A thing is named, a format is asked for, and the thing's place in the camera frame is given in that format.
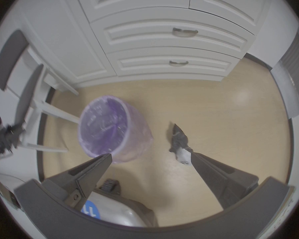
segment trash can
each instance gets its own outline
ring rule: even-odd
[[[111,153],[113,163],[137,158],[153,141],[143,115],[114,96],[97,98],[83,110],[78,139],[88,156]]]

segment wall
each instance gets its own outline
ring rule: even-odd
[[[298,20],[284,0],[271,0],[266,20],[248,53],[271,67],[288,50],[298,30]]]

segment gray backrest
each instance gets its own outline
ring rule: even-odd
[[[29,106],[32,101],[35,87],[40,78],[42,70],[43,70],[42,64],[37,66],[37,68],[32,73],[31,77],[29,78],[27,84],[25,85],[22,94],[19,98],[18,105],[16,107],[16,116],[14,118],[15,124],[19,124],[19,123],[22,124],[24,122],[25,116],[27,115]]]
[[[16,30],[10,35],[0,52],[0,89],[5,90],[11,72],[25,48],[29,45],[21,32]]]

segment blue circle sticker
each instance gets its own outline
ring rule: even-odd
[[[96,208],[95,204],[93,204],[91,201],[87,200],[85,202],[85,205],[83,206],[81,213],[84,213],[86,215],[89,215],[93,218],[99,219],[100,213],[99,210]]]

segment wooden floor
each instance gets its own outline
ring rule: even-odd
[[[279,90],[270,72],[242,59],[221,82],[145,80],[79,89],[79,96],[56,92],[52,105],[80,116],[89,102],[117,96],[145,117],[154,137],[140,158],[112,164],[106,178],[118,179],[123,197],[154,210],[160,226],[196,221],[222,211],[192,166],[170,153],[171,127],[176,123],[195,151],[255,174],[261,183],[273,176],[285,182],[290,162],[290,133]],[[44,153],[45,177],[90,158],[77,140],[77,125],[49,116],[44,145],[67,146],[68,153]]]

